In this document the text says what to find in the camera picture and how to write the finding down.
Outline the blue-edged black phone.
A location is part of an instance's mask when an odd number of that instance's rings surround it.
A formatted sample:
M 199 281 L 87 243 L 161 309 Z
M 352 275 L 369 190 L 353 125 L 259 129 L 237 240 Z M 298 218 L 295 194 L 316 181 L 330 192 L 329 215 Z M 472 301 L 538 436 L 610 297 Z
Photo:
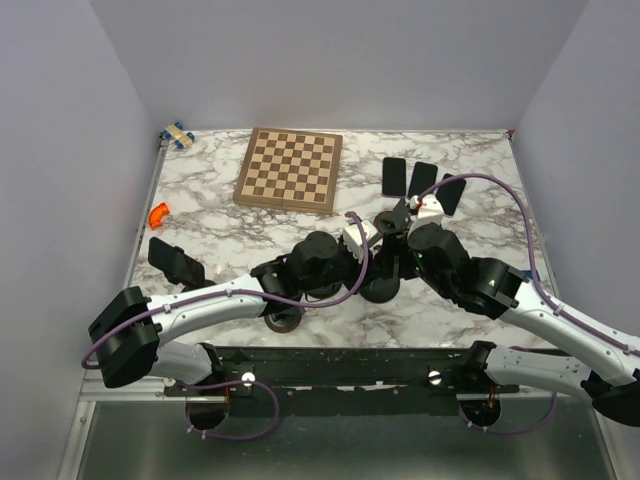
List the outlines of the blue-edged black phone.
M 423 193 L 436 183 L 438 166 L 426 162 L 416 162 L 409 183 L 407 197 Z

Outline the black phone with purple edge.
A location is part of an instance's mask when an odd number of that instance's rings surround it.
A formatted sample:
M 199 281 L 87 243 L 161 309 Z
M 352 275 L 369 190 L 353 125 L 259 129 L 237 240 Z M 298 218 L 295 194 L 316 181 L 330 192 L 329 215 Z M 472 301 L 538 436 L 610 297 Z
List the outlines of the black phone with purple edge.
M 382 195 L 387 198 L 404 198 L 406 190 L 406 160 L 385 157 L 382 165 Z

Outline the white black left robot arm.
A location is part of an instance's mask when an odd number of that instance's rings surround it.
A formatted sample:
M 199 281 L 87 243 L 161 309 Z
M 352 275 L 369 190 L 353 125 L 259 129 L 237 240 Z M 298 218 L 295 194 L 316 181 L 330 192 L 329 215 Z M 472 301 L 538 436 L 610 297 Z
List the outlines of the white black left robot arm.
M 290 253 L 225 283 L 151 296 L 138 286 L 127 287 L 89 325 L 92 346 L 81 364 L 98 371 L 109 389 L 152 376 L 212 394 L 222 380 L 212 349 L 183 344 L 180 337 L 227 321 L 346 301 L 374 271 L 370 238 L 362 232 L 343 239 L 315 231 Z

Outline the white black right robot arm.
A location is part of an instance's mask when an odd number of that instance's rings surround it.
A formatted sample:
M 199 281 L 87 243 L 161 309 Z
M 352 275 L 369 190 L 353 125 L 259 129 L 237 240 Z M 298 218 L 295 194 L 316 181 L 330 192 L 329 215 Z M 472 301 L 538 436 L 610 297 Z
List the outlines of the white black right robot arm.
M 532 386 L 590 400 L 601 415 L 626 426 L 639 424 L 639 339 L 562 303 L 535 277 L 505 262 L 470 256 L 457 236 L 434 222 L 398 228 L 380 223 L 384 252 L 404 261 L 402 273 L 420 278 L 465 311 L 526 330 L 563 355 L 519 353 L 476 342 L 460 367 L 469 390 L 489 385 Z

